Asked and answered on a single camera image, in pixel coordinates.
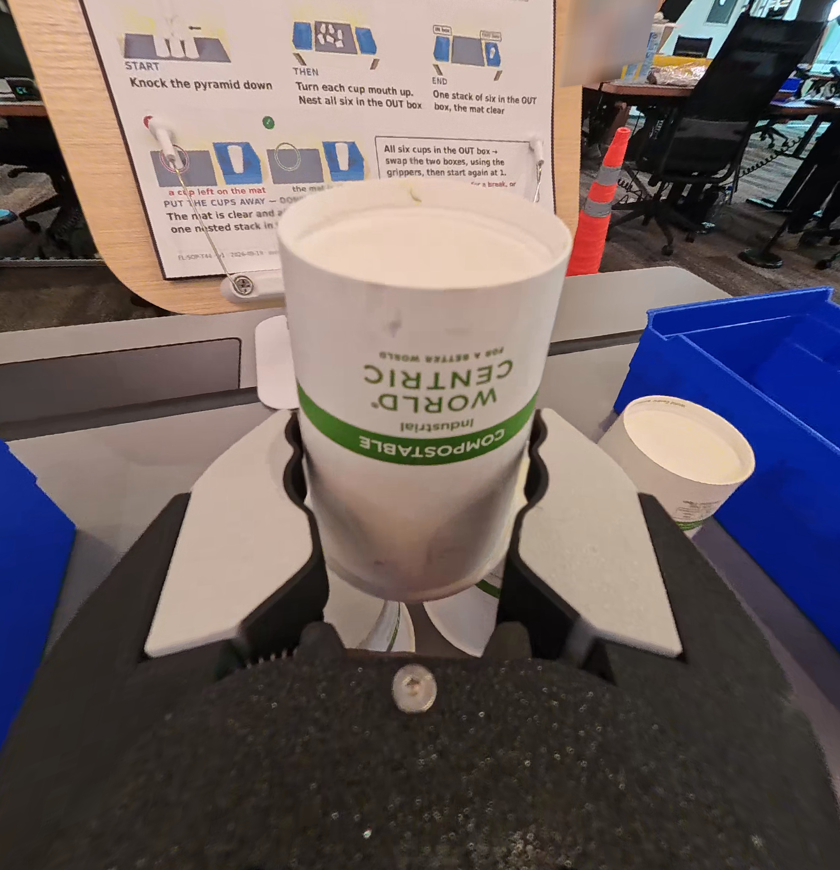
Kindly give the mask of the wooden table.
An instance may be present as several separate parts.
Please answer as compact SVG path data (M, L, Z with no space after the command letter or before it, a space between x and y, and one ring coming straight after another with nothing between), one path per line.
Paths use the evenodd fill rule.
M616 97L622 102L631 105L644 103L659 103L685 99L694 88L690 86L665 86L652 83L628 83L621 81L603 82L599 86L591 85L600 93ZM784 118L806 118L808 116L832 116L840 111L840 97L834 97L826 101L814 99L812 102L805 99L792 99L788 101L773 100L769 103L763 114Z

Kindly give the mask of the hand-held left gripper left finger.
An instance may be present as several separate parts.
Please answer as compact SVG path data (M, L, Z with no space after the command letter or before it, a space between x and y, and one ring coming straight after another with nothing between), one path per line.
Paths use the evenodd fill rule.
M329 594L306 495L294 411L276 412L214 461L189 495L144 645L150 658L227 642L256 661L298 647Z

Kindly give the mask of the orange traffic cone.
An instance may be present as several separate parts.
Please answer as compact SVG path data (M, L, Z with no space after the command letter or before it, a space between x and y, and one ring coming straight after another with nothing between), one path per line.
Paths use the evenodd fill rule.
M606 245L613 200L631 130L617 129L579 214L567 277L598 273Z

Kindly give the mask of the white sign stand base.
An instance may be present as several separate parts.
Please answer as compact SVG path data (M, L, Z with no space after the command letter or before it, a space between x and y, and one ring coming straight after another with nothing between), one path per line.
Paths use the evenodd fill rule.
M298 407L287 318L265 319L255 329L256 388L260 402L274 410Z

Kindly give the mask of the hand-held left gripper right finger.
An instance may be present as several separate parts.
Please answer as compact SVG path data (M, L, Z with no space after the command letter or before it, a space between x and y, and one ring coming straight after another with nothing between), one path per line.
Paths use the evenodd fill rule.
M506 551L498 657L563 662L614 680L610 654L681 662L684 645L644 505L602 449L543 408L525 506Z

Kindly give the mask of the blue plastic bin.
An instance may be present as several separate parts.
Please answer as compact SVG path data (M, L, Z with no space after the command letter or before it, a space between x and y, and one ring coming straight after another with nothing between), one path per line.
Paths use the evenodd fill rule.
M0 438L0 753L43 658L76 534Z
M614 410L690 400L741 431L752 476L723 528L840 653L840 306L831 289L648 312Z

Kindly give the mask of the black office chair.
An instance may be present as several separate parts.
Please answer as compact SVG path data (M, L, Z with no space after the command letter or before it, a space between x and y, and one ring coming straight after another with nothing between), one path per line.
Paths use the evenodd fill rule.
M758 120L824 26L740 16L687 97L645 113L623 162L640 199L615 204L609 230L639 218L654 222L665 236L665 255L673 254L673 226L693 241L710 202L739 168Z

